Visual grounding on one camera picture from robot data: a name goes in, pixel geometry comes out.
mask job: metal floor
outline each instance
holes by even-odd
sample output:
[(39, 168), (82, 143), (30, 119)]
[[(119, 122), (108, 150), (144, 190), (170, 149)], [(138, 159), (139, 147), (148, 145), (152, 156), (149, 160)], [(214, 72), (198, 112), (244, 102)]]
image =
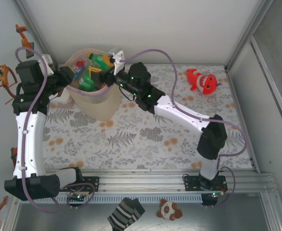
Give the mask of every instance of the metal floor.
[[(79, 211), (61, 205), (56, 214), (38, 211), (22, 204), (14, 224), (14, 231), (111, 231), (107, 217), (116, 204), (89, 204)], [(246, 194), (235, 194), (230, 202), (215, 209), (200, 204), (178, 204), (183, 217), (168, 221), (156, 216), (159, 204), (142, 204), (146, 210), (140, 220), (127, 231), (266, 231), (267, 222), (260, 199)], [(54, 205), (45, 205), (53, 209)]]

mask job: beige basket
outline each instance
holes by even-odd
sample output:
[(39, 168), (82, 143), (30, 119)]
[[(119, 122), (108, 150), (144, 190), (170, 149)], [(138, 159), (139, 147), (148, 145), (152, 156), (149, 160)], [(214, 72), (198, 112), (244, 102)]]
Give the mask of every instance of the beige basket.
[[(85, 61), (85, 66), (91, 65), (92, 62), (87, 57), (87, 54), (90, 52), (94, 54), (107, 54), (95, 49), (84, 49), (75, 53), (65, 63), (65, 66), (73, 68), (76, 61), (80, 58)], [(94, 92), (82, 91), (78, 87), (79, 82), (73, 81), (66, 89), (86, 115), (104, 122), (112, 118), (121, 103), (121, 92), (117, 85), (113, 84), (111, 87), (104, 87)]]

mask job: black and white sock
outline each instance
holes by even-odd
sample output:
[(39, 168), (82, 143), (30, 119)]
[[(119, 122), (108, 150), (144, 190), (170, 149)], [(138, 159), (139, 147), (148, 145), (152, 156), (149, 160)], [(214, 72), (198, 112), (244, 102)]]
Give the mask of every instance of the black and white sock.
[(138, 199), (124, 198), (107, 219), (113, 231), (122, 231), (140, 219), (144, 212)]

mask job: red plush toy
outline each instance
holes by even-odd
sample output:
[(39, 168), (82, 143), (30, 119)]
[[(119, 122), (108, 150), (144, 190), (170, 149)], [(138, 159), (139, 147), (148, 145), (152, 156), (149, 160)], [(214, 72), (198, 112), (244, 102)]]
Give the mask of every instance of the red plush toy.
[(161, 199), (160, 201), (160, 210), (157, 212), (159, 218), (165, 220), (175, 220), (180, 219), (183, 216), (183, 213), (180, 209), (177, 208), (177, 204)]
[(198, 88), (203, 94), (211, 94), (221, 83), (217, 82), (216, 76), (213, 74), (202, 76), (200, 72), (194, 74), (197, 69), (187, 70), (187, 80), (192, 85), (190, 90), (195, 90)]

